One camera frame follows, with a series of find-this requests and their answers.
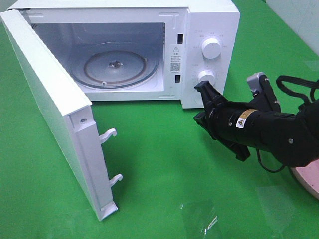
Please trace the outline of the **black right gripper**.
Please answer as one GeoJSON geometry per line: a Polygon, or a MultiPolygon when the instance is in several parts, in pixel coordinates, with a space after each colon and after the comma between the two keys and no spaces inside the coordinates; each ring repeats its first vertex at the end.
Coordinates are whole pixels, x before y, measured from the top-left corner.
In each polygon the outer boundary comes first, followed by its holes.
{"type": "Polygon", "coordinates": [[[228,101],[209,81],[201,81],[194,88],[201,94],[204,109],[209,110],[208,117],[205,112],[199,112],[194,120],[213,140],[231,150],[240,161],[250,156],[248,146],[264,146],[261,138],[264,110],[228,101]]]}

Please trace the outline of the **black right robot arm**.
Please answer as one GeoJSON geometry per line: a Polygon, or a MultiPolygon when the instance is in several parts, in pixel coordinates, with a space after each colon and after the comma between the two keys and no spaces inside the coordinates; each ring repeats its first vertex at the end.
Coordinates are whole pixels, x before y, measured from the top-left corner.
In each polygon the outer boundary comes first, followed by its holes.
{"type": "Polygon", "coordinates": [[[262,89],[250,102],[232,102],[208,81],[195,86],[204,111],[194,120],[213,140],[231,150],[238,160],[246,160],[249,147],[272,153],[284,166],[305,167],[319,158],[319,108],[312,103],[298,114],[287,114],[274,101],[269,81],[260,80],[262,89]]]}

